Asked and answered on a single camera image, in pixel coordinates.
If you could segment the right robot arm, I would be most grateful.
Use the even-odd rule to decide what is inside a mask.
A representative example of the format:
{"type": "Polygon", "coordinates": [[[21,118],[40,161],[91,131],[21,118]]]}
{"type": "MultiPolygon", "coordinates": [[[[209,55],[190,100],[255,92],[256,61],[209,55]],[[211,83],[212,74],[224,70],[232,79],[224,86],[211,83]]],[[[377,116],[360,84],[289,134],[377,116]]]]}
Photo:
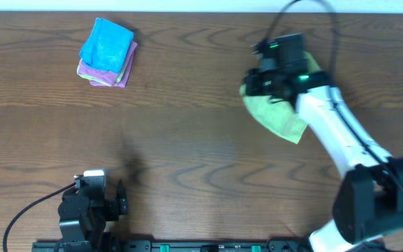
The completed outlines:
{"type": "Polygon", "coordinates": [[[403,229],[403,157],[394,158],[351,113],[329,74],[307,57],[250,69],[243,98],[283,105],[306,123],[334,162],[341,185],[333,218],[309,236],[312,251],[386,251],[379,239],[403,229]]]}

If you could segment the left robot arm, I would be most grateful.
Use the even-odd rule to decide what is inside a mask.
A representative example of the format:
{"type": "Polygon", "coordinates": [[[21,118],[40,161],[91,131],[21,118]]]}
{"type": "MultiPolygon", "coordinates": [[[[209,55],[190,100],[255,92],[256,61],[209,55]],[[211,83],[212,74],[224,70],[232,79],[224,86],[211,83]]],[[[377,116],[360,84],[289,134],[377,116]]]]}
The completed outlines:
{"type": "Polygon", "coordinates": [[[105,198],[106,177],[75,177],[75,188],[62,195],[58,207],[59,228],[65,251],[121,251],[120,240],[105,231],[107,222],[128,214],[127,192],[123,181],[116,186],[116,196],[105,198]]]}

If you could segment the green microfiber cloth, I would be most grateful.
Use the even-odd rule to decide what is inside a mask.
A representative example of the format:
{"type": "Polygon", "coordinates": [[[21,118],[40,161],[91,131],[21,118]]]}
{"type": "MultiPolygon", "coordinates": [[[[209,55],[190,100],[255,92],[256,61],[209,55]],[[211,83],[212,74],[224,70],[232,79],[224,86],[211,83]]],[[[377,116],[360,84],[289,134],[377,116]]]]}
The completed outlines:
{"type": "Polygon", "coordinates": [[[246,110],[259,124],[286,141],[299,143],[308,125],[295,113],[290,102],[272,98],[270,94],[248,96],[245,83],[239,88],[239,94],[246,110]]]}

